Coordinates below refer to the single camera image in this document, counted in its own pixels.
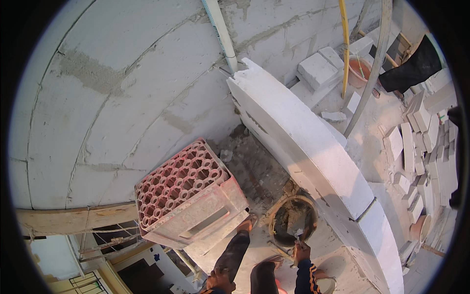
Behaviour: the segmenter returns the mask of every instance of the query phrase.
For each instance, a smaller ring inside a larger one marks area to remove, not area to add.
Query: human hand
[[[297,263],[304,259],[310,259],[310,246],[304,241],[295,241],[295,259]]]
[[[207,289],[216,287],[223,290],[225,294],[230,294],[236,289],[235,283],[230,283],[228,280],[228,269],[220,270],[219,268],[215,268],[207,278],[206,285]]]

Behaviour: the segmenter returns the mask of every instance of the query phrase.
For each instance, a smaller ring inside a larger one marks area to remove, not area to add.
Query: dark sleeve
[[[321,294],[317,281],[313,273],[317,267],[310,262],[310,259],[304,259],[297,265],[297,280],[295,294]]]
[[[226,294],[226,293],[224,290],[214,287],[209,290],[204,290],[200,294]]]

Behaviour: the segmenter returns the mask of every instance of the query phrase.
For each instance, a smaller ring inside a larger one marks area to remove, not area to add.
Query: black pants
[[[398,90],[403,94],[411,86],[424,82],[441,69],[436,49],[428,37],[424,36],[416,52],[405,63],[379,75],[379,80],[385,91]]]
[[[232,238],[224,253],[215,263],[215,268],[228,269],[228,279],[231,283],[235,279],[249,244],[250,234],[246,230],[241,230]],[[274,262],[261,262],[251,270],[251,294],[278,294],[274,277],[275,267]]]

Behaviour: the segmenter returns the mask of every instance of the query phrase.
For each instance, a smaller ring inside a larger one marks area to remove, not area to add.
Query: orange stripe
[[[313,275],[313,273],[317,270],[317,267],[312,264],[310,268],[310,291],[312,291],[313,294],[321,294],[320,292],[320,287],[317,285],[317,279]]]

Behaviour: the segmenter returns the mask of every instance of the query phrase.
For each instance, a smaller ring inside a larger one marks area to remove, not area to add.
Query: slipper
[[[274,267],[274,270],[277,270],[278,268],[280,268],[282,266],[282,263],[284,262],[284,256],[282,256],[280,254],[276,254],[276,255],[273,255],[271,257],[266,258],[262,262],[273,262],[276,265]]]
[[[241,230],[247,230],[248,232],[251,232],[253,227],[256,227],[256,224],[258,223],[258,216],[256,214],[249,214],[248,217],[238,225],[236,228],[236,232],[238,233]]]

